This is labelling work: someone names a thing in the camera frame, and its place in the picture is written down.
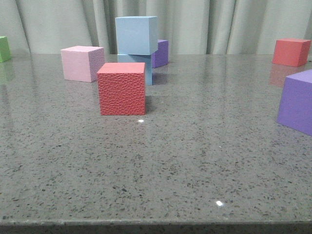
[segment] gray speckled surface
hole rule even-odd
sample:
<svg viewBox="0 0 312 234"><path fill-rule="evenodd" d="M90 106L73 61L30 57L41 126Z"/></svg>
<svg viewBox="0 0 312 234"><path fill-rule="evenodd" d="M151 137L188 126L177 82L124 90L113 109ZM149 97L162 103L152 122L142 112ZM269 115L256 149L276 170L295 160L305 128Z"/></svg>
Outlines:
<svg viewBox="0 0 312 234"><path fill-rule="evenodd" d="M60 55L7 61L0 225L311 227L312 136L276 123L271 59L174 56L145 116L101 116L97 83L64 80Z"/></svg>

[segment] gray curtain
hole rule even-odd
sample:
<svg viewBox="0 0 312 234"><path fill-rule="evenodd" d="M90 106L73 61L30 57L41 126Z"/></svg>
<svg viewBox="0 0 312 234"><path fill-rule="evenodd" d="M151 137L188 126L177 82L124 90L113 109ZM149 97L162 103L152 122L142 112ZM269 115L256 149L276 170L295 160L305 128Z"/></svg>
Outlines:
<svg viewBox="0 0 312 234"><path fill-rule="evenodd" d="M0 0L12 54L75 45L116 50L115 17L158 16L171 54L272 54L281 38L312 39L312 0Z"/></svg>

